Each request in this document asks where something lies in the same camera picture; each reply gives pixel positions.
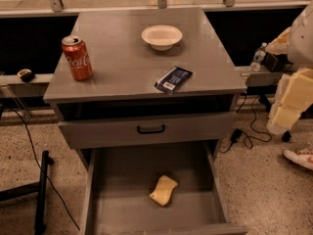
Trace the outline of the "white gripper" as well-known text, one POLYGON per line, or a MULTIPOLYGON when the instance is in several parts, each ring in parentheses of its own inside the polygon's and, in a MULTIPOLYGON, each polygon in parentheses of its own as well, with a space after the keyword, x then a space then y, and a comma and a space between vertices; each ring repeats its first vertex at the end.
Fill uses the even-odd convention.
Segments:
POLYGON ((267 130, 272 134, 283 134, 291 130, 313 104, 313 70, 300 69, 293 75, 284 74, 275 93, 275 102, 270 110, 267 130))

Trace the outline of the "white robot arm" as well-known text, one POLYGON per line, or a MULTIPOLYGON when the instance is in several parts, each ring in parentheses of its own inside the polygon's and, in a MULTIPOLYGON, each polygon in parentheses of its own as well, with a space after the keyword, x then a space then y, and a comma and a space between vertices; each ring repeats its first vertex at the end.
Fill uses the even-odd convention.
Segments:
POLYGON ((286 54, 297 66, 292 75, 283 74, 270 110, 267 129, 283 134, 313 104, 313 3, 310 3, 277 38, 266 47, 268 54, 286 54))

